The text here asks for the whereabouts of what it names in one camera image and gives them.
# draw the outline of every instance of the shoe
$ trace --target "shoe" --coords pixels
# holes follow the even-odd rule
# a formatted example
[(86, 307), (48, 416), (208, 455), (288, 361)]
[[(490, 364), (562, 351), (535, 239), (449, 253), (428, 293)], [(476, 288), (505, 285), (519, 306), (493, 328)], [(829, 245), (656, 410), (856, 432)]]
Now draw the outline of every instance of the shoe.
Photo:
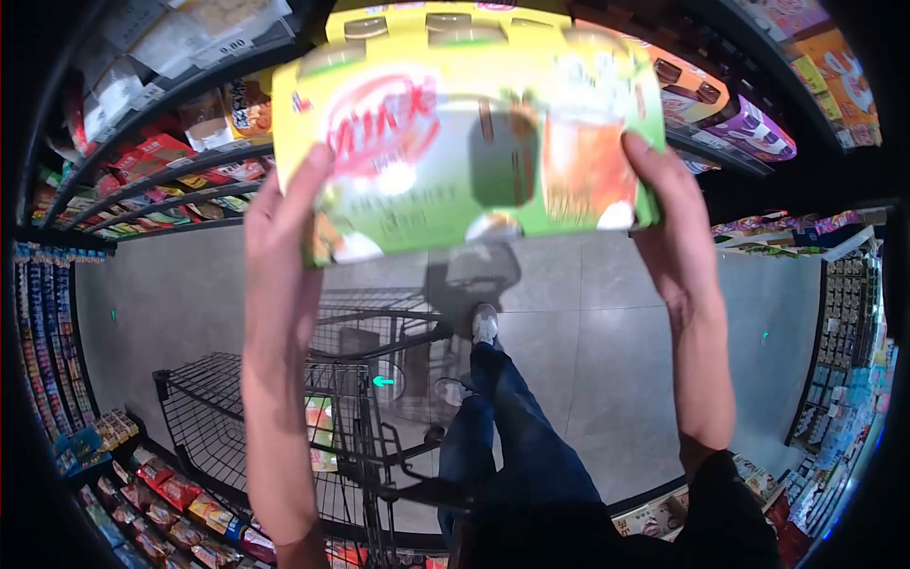
[(500, 319), (490, 304), (482, 302), (474, 309), (474, 319), (471, 321), (471, 331), (474, 337), (472, 343), (486, 342), (490, 346), (496, 344), (496, 337), (500, 335)]
[(451, 405), (460, 407), (461, 403), (474, 394), (473, 391), (466, 388), (460, 381), (451, 378), (442, 378), (433, 383), (433, 392), (436, 396)]

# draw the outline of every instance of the tiled floor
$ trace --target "tiled floor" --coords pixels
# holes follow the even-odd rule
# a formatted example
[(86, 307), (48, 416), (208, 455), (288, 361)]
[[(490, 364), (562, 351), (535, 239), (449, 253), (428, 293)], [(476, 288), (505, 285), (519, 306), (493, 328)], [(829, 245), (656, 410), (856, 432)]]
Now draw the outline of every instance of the tiled floor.
[[(99, 405), (126, 404), (166, 446), (151, 373), (211, 351), (240, 353), (242, 237), (242, 228), (224, 228), (141, 239), (104, 265), (77, 270), (80, 326)], [(792, 460), (783, 439), (812, 352), (819, 261), (727, 254), (719, 263), (737, 397), (732, 448), (779, 475)], [(403, 444), (420, 442), (430, 422), (453, 416), (432, 383), (467, 371), (467, 317), (483, 300), (500, 310), (505, 350), (606, 503), (682, 474), (666, 312), (624, 234), (463, 247), (327, 271), (324, 305), (367, 306), (379, 298), (438, 312), (460, 335), (405, 354), (405, 392), (383, 408)], [(495, 454), (501, 463), (498, 448)], [(438, 451), (413, 462), (418, 472), (435, 472)], [(398, 502), (395, 512), (400, 531), (438, 531), (429, 507)]]

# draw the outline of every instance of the jeans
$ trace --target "jeans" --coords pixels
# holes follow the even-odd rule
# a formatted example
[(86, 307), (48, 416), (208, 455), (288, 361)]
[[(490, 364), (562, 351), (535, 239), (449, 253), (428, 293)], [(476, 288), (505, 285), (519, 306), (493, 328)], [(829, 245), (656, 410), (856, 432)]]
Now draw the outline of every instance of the jeans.
[[(601, 497), (578, 454), (556, 434), (511, 358), (486, 342), (470, 353), (469, 386), (440, 448), (440, 478), (478, 494), (485, 512), (548, 503), (599, 503)], [(502, 470), (493, 462), (493, 423), (502, 440)], [(452, 510), (439, 508), (442, 536), (451, 545)]]

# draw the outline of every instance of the black sleeve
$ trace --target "black sleeve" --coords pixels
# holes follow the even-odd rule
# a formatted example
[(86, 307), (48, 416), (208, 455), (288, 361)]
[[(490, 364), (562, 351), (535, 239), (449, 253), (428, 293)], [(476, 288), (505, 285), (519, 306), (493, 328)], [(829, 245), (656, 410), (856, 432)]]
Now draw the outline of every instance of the black sleeve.
[(689, 484), (689, 513), (676, 545), (692, 566), (783, 567), (774, 529), (729, 451), (705, 459)]

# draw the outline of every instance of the white sneaker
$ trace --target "white sneaker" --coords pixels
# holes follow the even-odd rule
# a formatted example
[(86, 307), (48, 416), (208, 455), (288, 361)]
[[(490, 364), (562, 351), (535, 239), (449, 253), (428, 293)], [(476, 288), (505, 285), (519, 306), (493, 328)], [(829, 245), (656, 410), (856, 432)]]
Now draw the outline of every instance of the white sneaker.
[(486, 302), (478, 304), (470, 328), (474, 335), (471, 339), (473, 343), (484, 341), (490, 346), (495, 345), (496, 337), (500, 335), (500, 319), (496, 309)]

